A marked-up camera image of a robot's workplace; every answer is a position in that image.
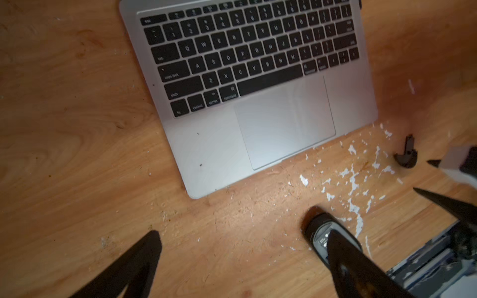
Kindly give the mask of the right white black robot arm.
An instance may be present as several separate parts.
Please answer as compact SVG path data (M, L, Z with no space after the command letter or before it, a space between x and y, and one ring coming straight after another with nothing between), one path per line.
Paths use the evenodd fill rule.
M441 170L457 183L477 187L477 148L475 146L452 147L442 159L428 160L427 163ZM476 206L417 187L414 191L445 209L468 228L474 231L477 229Z

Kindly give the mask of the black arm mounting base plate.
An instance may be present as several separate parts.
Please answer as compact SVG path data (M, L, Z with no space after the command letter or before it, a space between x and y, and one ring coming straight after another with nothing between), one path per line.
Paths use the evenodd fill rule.
M477 234L456 222L386 274L416 298L475 298Z

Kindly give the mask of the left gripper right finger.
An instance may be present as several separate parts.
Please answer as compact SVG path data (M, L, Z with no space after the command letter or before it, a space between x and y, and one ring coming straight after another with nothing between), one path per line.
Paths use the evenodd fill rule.
M411 298L342 234L333 230L327 243L330 272L340 298Z

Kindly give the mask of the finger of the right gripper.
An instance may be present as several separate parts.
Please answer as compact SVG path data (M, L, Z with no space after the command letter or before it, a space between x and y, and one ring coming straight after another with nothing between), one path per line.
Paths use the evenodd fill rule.
M432 201L436 205L445 209L448 213L452 214L459 221L466 224L477 223L477 207L467 202L458 201L450 197L430 192L418 187L414 187L413 190L423 196L424 198Z

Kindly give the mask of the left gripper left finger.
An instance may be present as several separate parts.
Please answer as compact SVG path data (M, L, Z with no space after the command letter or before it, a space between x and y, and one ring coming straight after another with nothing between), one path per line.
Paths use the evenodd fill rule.
M147 298L154 282L162 251L160 234L151 230L74 298Z

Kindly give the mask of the black wireless mouse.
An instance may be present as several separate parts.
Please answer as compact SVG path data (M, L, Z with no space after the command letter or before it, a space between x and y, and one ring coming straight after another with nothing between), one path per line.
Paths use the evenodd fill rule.
M315 251L319 259L324 263L327 269L330 269L329 253L327 250L329 236L332 231L336 231L341 236L363 252L360 242L332 215L324 212L315 216L309 223L304 232L304 238L308 241L311 248Z

